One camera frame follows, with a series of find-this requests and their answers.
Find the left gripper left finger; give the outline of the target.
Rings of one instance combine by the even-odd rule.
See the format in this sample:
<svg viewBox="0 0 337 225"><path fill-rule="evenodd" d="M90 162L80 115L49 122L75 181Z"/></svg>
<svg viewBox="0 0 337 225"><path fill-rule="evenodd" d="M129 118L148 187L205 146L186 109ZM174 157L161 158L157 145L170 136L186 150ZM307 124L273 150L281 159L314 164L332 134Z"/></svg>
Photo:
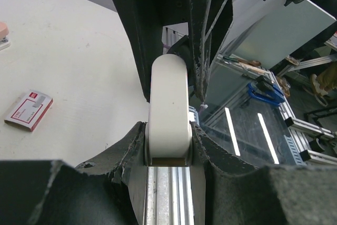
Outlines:
<svg viewBox="0 0 337 225"><path fill-rule="evenodd" d="M1 161L1 224L142 224L144 122L72 167L61 160Z"/></svg>

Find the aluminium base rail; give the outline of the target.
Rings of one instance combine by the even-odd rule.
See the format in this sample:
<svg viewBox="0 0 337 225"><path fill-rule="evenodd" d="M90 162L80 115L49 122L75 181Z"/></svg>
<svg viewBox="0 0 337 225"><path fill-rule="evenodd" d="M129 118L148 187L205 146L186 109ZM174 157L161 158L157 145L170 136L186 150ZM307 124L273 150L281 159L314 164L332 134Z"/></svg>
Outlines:
<svg viewBox="0 0 337 225"><path fill-rule="evenodd" d="M143 223L194 224L189 168L147 168Z"/></svg>

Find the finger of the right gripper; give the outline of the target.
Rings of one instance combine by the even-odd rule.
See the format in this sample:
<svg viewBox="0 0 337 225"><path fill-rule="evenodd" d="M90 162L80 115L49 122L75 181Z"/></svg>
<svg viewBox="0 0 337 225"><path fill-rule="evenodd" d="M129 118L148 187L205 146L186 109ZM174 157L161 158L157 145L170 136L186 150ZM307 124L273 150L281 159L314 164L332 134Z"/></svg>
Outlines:
<svg viewBox="0 0 337 225"><path fill-rule="evenodd" d="M211 67L233 21L232 0L188 0L195 96L205 100Z"/></svg>
<svg viewBox="0 0 337 225"><path fill-rule="evenodd" d="M112 0L130 41L146 100L151 67L162 55L163 27L188 21L187 0Z"/></svg>

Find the red white staple box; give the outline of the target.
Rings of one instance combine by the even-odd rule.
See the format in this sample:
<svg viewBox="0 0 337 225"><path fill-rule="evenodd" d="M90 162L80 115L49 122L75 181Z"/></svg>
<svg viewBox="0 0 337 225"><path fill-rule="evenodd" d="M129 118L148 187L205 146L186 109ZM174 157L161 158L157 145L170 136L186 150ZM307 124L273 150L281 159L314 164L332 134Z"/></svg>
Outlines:
<svg viewBox="0 0 337 225"><path fill-rule="evenodd" d="M53 102L51 96L39 91L29 90L11 109L4 122L33 132Z"/></svg>

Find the pink white mini stapler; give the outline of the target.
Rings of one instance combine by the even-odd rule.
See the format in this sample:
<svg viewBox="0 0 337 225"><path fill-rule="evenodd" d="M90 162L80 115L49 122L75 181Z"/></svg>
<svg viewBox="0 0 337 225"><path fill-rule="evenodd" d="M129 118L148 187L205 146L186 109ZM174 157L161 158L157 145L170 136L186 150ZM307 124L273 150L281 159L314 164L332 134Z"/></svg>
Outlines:
<svg viewBox="0 0 337 225"><path fill-rule="evenodd" d="M8 39L9 30L4 22L0 22L0 50L8 48L11 43Z"/></svg>

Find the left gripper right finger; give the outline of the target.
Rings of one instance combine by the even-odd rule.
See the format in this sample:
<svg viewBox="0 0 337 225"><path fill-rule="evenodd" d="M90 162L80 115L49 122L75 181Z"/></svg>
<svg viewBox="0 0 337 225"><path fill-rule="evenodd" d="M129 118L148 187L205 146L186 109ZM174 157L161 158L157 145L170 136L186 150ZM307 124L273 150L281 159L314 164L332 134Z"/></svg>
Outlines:
<svg viewBox="0 0 337 225"><path fill-rule="evenodd" d="M336 224L336 168L257 168L192 123L195 224Z"/></svg>

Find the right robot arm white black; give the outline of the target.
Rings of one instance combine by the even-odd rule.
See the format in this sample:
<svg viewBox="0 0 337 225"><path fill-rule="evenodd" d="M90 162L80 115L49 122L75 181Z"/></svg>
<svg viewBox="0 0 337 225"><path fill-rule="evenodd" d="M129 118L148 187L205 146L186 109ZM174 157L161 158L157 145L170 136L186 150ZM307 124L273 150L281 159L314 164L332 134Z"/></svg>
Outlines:
<svg viewBox="0 0 337 225"><path fill-rule="evenodd" d="M186 23L172 51L187 65L188 84L205 100L213 60L221 49L274 10L304 0L113 0L130 41L144 97L153 62L162 54L163 27Z"/></svg>

